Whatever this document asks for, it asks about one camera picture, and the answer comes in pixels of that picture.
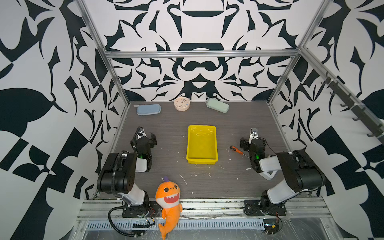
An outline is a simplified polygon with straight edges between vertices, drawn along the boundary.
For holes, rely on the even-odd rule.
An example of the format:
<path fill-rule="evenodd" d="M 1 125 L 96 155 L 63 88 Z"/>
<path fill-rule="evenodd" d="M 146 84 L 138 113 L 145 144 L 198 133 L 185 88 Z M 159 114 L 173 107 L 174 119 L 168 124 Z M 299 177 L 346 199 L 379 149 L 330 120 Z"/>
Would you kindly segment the orange handled screwdriver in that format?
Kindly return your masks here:
<path fill-rule="evenodd" d="M 250 158 L 249 156 L 247 156 L 246 154 L 244 154 L 244 152 L 242 152 L 241 150 L 239 150 L 238 148 L 236 148 L 235 146 L 230 146 L 230 149 L 242 156 L 245 156 L 246 158 Z"/>

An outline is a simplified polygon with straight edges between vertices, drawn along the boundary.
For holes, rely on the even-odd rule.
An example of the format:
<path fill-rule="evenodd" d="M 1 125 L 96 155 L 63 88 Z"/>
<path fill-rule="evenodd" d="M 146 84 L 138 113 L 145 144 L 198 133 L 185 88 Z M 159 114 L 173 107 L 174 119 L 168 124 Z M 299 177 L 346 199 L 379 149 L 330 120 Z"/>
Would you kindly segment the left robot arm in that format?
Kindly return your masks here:
<path fill-rule="evenodd" d="M 144 128 L 138 127 L 130 143 L 132 153 L 121 151 L 108 155 L 97 180 L 98 192 L 123 202 L 124 218 L 149 215 L 148 193 L 135 184 L 135 175 L 150 171 L 153 162 L 151 149 L 157 145 L 157 139 L 152 133 L 147 136 Z"/>

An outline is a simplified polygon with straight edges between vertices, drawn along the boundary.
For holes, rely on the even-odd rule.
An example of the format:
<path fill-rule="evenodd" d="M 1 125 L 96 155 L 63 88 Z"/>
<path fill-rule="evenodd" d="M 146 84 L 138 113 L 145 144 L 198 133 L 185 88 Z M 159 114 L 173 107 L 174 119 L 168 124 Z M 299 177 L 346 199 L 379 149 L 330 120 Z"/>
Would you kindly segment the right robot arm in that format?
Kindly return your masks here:
<path fill-rule="evenodd" d="M 267 157 L 267 141 L 255 135 L 249 140 L 240 139 L 240 150 L 249 153 L 252 169 L 264 179 L 271 180 L 277 172 L 284 179 L 274 187 L 263 191 L 259 200 L 245 200 L 244 213 L 247 216 L 284 216 L 285 203 L 301 193 L 319 190 L 326 183 L 326 177 L 305 150 L 275 153 Z"/>

